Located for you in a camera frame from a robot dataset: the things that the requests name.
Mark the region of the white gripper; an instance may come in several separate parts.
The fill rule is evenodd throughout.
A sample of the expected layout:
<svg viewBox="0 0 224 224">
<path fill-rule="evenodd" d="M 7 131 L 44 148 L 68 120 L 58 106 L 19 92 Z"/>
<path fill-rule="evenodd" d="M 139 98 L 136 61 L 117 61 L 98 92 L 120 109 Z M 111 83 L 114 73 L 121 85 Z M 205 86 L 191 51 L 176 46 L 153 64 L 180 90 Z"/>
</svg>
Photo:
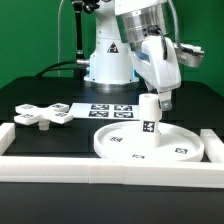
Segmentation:
<svg viewBox="0 0 224 224">
<path fill-rule="evenodd" d="M 181 75 L 173 43 L 165 39 L 167 59 L 163 58 L 163 46 L 160 36 L 150 36 L 141 43 L 140 51 L 129 51 L 136 72 L 150 83 L 159 93 L 159 105 L 162 111 L 172 109 L 171 90 L 181 85 Z"/>
</svg>

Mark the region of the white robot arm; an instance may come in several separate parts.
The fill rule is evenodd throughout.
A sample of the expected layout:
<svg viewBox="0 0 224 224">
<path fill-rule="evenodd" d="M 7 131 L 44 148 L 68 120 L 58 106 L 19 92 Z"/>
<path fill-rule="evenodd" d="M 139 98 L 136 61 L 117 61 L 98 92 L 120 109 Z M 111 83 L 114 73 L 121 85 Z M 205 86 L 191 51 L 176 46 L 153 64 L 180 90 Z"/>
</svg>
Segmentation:
<svg viewBox="0 0 224 224">
<path fill-rule="evenodd" d="M 171 0 L 100 0 L 85 84 L 110 91 L 143 78 L 158 93 L 160 108 L 171 109 L 171 92 L 181 84 L 175 48 L 166 37 L 171 7 Z"/>
</svg>

